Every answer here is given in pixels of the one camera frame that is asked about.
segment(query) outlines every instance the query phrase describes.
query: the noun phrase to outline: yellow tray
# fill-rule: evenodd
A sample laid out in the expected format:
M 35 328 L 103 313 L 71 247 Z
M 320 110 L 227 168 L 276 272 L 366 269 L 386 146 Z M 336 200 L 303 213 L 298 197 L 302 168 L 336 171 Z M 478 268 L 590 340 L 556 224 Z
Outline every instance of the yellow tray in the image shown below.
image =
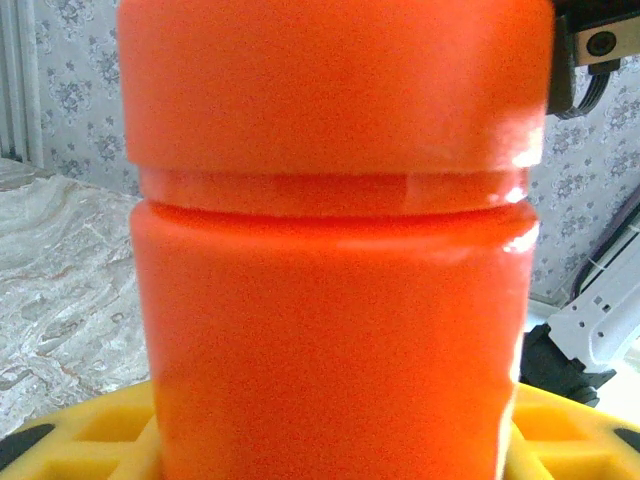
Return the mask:
M 638 432 L 629 423 L 521 385 L 504 479 L 640 480 Z M 10 437 L 11 444 L 0 442 L 0 480 L 161 479 L 149 383 L 40 418 Z

